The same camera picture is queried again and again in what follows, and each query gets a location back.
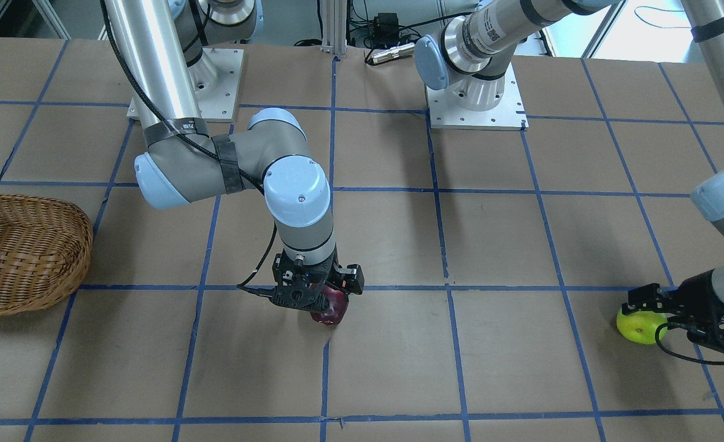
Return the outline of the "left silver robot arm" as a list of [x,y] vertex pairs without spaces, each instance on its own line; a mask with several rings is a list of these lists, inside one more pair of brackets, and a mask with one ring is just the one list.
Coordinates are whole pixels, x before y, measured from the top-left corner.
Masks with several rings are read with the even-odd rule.
[[[704,98],[718,93],[724,108],[724,1],[685,1],[684,8],[710,77],[710,82],[699,85],[696,92]],[[600,232],[609,221],[600,215],[571,213],[585,193],[551,193],[548,218],[574,223],[572,230],[559,233],[558,259],[584,254],[587,260],[614,271],[627,263],[640,263],[639,254],[645,252],[646,265],[664,266],[665,249],[645,206],[645,200],[658,198],[662,190],[667,198],[691,201],[724,237],[724,169],[710,161],[706,168],[696,170],[682,161],[685,153],[696,158],[707,155],[708,145],[698,136],[698,121],[687,113],[663,68],[659,64],[640,69],[619,62],[592,61],[583,63],[583,72],[599,112],[590,122],[606,132],[617,151],[619,168],[630,188],[627,199],[641,226],[635,233],[630,258],[623,256],[629,247],[626,234],[612,238],[606,249],[592,249],[581,242],[580,232]],[[677,182],[676,192],[669,191],[671,182]],[[631,289],[619,316],[646,319],[641,329],[620,329],[632,341],[644,336],[647,344],[662,346],[664,331],[680,329],[693,344],[724,354],[724,266],[690,277],[674,289],[656,282]]]

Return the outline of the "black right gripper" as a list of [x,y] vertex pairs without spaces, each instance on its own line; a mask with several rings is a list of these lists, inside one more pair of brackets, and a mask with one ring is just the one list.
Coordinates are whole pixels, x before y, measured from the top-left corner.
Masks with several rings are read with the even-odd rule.
[[270,302],[276,306],[308,312],[325,312],[329,301],[321,293],[326,285],[346,293],[360,295],[364,291],[364,272],[359,264],[343,268],[337,262],[337,251],[323,262],[307,265],[292,260],[284,252],[272,264],[276,286]]

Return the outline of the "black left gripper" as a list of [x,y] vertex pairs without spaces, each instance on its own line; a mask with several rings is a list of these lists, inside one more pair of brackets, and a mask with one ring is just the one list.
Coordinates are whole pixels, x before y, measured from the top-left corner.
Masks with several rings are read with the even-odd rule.
[[724,268],[693,276],[674,290],[657,283],[631,289],[626,310],[669,313],[672,328],[682,328],[693,343],[724,354]]

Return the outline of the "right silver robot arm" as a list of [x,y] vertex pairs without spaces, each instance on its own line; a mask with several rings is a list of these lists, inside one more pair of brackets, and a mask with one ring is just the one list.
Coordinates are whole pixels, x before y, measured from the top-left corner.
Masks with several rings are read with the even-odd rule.
[[114,54],[134,90],[145,153],[134,161],[139,189],[155,209],[171,209],[255,188],[273,218],[283,252],[275,286],[239,288],[272,304],[340,324],[351,294],[364,291],[360,265],[337,257],[331,185],[310,156],[305,131],[281,108],[253,115],[239,134],[211,136],[196,96],[174,12],[166,1],[102,1]]

